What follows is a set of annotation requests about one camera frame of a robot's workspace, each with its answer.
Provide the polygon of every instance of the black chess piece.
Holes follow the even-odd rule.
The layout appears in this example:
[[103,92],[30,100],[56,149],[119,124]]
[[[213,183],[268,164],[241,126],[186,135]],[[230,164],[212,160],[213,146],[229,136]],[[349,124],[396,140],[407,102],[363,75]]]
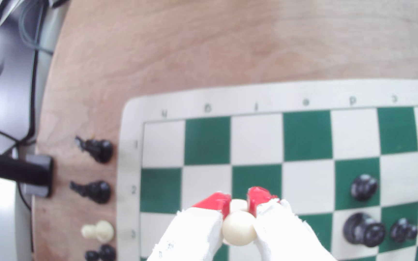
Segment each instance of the black chess piece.
[[99,254],[96,251],[89,250],[85,252],[85,260],[86,261],[98,261]]
[[113,152],[113,145],[108,140],[82,140],[80,137],[75,137],[75,144],[81,151],[88,151],[90,155],[99,163],[107,163]]
[[417,234],[417,226],[410,224],[407,218],[398,219],[390,229],[391,239],[399,243],[406,240],[414,240],[417,237]]
[[116,259],[116,250],[108,244],[101,245],[97,252],[102,261],[114,261]]
[[109,198],[111,198],[111,187],[106,181],[102,180],[91,182],[87,185],[79,185],[70,181],[70,189],[99,204],[107,203]]
[[366,213],[356,213],[346,220],[343,234],[351,244],[363,244],[367,247],[380,245],[385,238],[385,226]]
[[362,174],[354,179],[351,185],[351,195],[358,201],[370,199],[379,187],[377,179],[368,174]]

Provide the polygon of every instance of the wooden table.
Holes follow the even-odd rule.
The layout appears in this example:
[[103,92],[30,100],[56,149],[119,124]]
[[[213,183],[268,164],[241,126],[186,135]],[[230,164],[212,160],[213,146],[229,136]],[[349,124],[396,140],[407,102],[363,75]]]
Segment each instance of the wooden table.
[[73,0],[45,91],[38,153],[55,160],[51,198],[33,211],[37,261],[84,260],[85,223],[115,224],[69,181],[116,183],[75,135],[118,144],[136,96],[191,88],[345,78],[418,79],[414,0]]

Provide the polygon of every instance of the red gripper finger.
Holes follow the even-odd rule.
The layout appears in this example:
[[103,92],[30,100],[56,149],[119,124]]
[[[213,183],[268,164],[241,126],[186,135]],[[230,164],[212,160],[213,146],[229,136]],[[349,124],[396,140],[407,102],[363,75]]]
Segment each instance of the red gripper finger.
[[193,205],[195,208],[208,209],[208,210],[219,210],[222,215],[227,217],[230,213],[230,201],[232,197],[230,194],[224,194],[222,192],[216,192],[206,199]]
[[277,196],[271,195],[265,188],[251,187],[247,190],[247,209],[255,217],[257,206],[259,204],[267,203],[274,198],[278,199]]

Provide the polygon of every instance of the printed number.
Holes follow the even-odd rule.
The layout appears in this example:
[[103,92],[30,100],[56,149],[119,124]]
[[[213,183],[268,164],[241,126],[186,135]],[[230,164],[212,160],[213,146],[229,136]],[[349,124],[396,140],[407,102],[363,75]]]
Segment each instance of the printed number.
[[349,105],[353,105],[357,102],[357,99],[355,96],[349,97]]

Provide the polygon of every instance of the white pawn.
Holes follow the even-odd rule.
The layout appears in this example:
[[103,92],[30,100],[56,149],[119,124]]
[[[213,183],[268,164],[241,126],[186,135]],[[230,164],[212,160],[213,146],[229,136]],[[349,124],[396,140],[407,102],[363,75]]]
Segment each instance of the white pawn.
[[84,225],[81,233],[85,239],[96,238],[101,243],[107,243],[114,238],[114,227],[106,220],[100,220],[96,225]]
[[222,223],[225,240],[235,246],[245,246],[256,239],[255,218],[249,212],[236,211],[229,214]]
[[247,201],[244,199],[234,198],[230,201],[230,213],[236,211],[246,211],[247,212]]

